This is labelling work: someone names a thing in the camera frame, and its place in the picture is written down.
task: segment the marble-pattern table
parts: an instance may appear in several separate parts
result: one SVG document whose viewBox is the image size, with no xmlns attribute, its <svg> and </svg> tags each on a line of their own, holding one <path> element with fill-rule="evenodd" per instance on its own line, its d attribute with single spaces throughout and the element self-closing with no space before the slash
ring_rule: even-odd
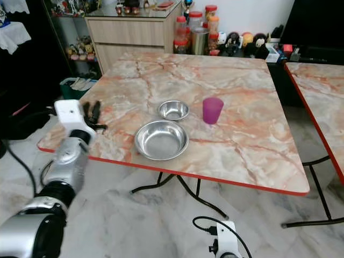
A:
<svg viewBox="0 0 344 258">
<path fill-rule="evenodd" d="M 344 66 L 287 63 L 286 69 L 344 184 Z"/>
<path fill-rule="evenodd" d="M 216 96 L 225 105 L 216 125 L 202 120 L 202 100 Z M 135 132 L 159 119 L 156 108 L 168 99 L 186 102 L 180 122 L 190 137 L 183 155 L 151 161 L 133 144 Z M 263 60 L 162 53 L 130 53 L 119 59 L 81 102 L 102 102 L 99 133 L 90 158 L 132 167 L 291 195 L 309 184 Z M 64 137 L 60 124 L 39 143 L 54 151 Z"/>
</svg>

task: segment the cabinet drawer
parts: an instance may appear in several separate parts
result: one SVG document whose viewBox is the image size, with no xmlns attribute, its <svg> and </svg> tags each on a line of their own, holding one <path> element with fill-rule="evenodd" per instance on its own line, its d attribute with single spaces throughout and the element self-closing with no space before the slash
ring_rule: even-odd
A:
<svg viewBox="0 0 344 258">
<path fill-rule="evenodd" d="M 164 52 L 163 47 L 114 46 L 96 44 L 96 48 L 103 74 L 105 74 L 112 64 L 115 63 L 116 60 L 126 52 Z"/>
<path fill-rule="evenodd" d="M 96 43 L 163 46 L 162 21 L 89 20 Z"/>
</svg>

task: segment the marble floor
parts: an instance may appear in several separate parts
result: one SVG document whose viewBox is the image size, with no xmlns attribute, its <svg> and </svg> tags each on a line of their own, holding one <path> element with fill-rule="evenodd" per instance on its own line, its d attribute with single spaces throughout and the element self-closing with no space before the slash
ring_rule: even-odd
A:
<svg viewBox="0 0 344 258">
<path fill-rule="evenodd" d="M 285 113 L 302 160 L 325 156 L 305 110 L 286 107 Z M 13 151 L 36 177 L 52 155 L 35 145 L 55 122 L 56 118 L 51 118 L 26 140 L 11 142 Z M 315 169 L 333 217 L 344 215 L 344 188 L 332 163 L 326 161 Z M 155 182 L 158 173 L 90 161 L 85 174 L 84 188 L 70 207 L 61 257 L 213 257 L 208 246 L 214 237 L 193 227 L 191 221 L 202 215 L 221 217 L 194 201 L 177 179 L 159 189 L 131 195 L 129 190 Z M 196 179 L 185 180 L 195 188 Z M 344 225 L 280 227 L 286 221 L 326 218 L 312 180 L 310 185 L 306 197 L 294 197 L 202 181 L 200 196 L 230 216 L 254 258 L 343 257 Z M 0 223 L 31 196 L 25 171 L 7 153 L 0 159 Z M 242 246 L 239 249 L 247 257 Z"/>
</svg>

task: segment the silver robot arm segment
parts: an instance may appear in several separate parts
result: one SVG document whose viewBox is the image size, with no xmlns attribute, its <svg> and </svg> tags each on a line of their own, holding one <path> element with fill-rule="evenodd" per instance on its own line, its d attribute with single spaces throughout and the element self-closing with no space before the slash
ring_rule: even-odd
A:
<svg viewBox="0 0 344 258">
<path fill-rule="evenodd" d="M 66 137 L 55 153 L 45 187 L 0 226 L 0 257 L 55 258 L 60 255 L 68 208 L 81 190 L 89 143 L 95 137 L 78 101 L 55 103 Z"/>
</svg>

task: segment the small metal bowl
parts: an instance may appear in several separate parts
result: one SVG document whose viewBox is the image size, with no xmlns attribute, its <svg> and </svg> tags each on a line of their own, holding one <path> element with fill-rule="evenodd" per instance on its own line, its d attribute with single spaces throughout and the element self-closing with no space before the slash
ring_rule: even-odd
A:
<svg viewBox="0 0 344 258">
<path fill-rule="evenodd" d="M 189 144 L 185 130 L 173 121 L 159 120 L 141 127 L 135 135 L 136 149 L 151 160 L 170 160 Z"/>
<path fill-rule="evenodd" d="M 168 120 L 182 120 L 189 114 L 189 107 L 181 101 L 165 101 L 157 109 L 159 115 Z"/>
</svg>

